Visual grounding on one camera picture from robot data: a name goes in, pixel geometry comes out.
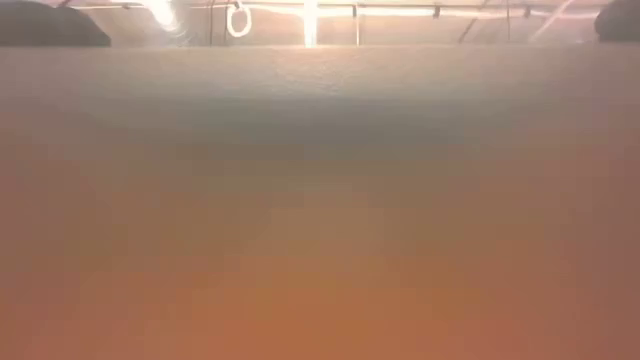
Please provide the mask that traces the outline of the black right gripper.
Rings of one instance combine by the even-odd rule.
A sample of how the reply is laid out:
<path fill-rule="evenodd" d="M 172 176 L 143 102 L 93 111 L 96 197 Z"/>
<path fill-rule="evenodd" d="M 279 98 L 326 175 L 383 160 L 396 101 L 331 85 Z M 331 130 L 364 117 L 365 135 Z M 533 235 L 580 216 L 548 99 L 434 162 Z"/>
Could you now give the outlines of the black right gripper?
<path fill-rule="evenodd" d="M 612 0 L 597 15 L 599 42 L 640 42 L 640 0 Z"/>

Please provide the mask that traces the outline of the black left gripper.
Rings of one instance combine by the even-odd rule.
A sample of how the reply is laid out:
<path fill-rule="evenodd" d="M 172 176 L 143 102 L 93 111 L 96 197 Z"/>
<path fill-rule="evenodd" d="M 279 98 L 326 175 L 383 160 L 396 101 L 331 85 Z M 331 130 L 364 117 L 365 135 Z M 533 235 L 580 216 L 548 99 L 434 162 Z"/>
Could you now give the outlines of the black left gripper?
<path fill-rule="evenodd" d="M 111 37 L 67 3 L 0 2 L 0 47 L 110 47 Z"/>

